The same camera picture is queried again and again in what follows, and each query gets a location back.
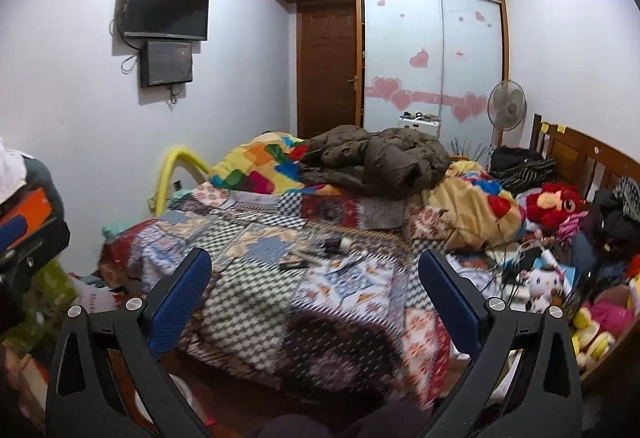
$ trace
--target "patchwork bedspread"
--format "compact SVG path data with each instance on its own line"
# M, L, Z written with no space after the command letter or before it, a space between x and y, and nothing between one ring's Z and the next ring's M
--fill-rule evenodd
M429 405L446 375L449 338L417 277L428 244L301 217L302 200L292 207L286 195L256 205L237 194L204 183L133 240L128 272L144 291L194 246L211 256L211 281L181 347L300 398L372 392ZM349 210L334 205L340 219ZM367 257L344 268L281 270L312 232L348 235Z

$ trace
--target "wooden bed frame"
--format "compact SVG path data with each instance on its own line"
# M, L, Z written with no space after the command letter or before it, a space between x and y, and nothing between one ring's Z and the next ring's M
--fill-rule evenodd
M612 190L618 179L629 176L640 181L640 163L579 131L563 125L552 125L542 121L539 114L533 117L533 128L529 148L545 152L556 160L559 181L574 185L583 198L587 198L591 188ZM602 177L594 183L602 166ZM617 340L609 352L600 359L596 367L582 374L584 392L599 391L614 378L620 378L624 371L632 368L640 360L640 317Z

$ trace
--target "black tv screen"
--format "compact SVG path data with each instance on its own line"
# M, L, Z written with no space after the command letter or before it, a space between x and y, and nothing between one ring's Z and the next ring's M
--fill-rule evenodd
M124 36L207 40L209 0L127 0Z

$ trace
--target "sliding wardrobe door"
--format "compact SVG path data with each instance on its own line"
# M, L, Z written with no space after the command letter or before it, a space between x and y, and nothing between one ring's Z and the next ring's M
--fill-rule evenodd
M396 127L404 111L438 114L440 0L364 0L364 4L364 129Z
M487 0L442 0L444 71L440 141L472 157L489 147L487 99L502 80L500 6ZM486 163L486 156L480 160Z

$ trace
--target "colorful quilt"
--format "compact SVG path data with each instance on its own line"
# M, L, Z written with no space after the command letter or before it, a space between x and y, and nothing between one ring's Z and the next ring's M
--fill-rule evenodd
M205 183L132 244L129 273L147 291L193 246L211 256L211 281L181 347L300 398L367 392L428 406L444 382L449 338L417 277L423 248L392 233L282 215L277 205L248 209L234 195ZM281 270L311 233L346 235L366 258Z
M211 183L220 189L258 194L304 191L338 195L332 185L305 187L298 179L298 163L308 144L287 133L270 132L234 148L211 170Z
M479 251L510 243L523 222L511 193L475 162L451 164L447 176L406 210L409 239L446 241L446 249Z

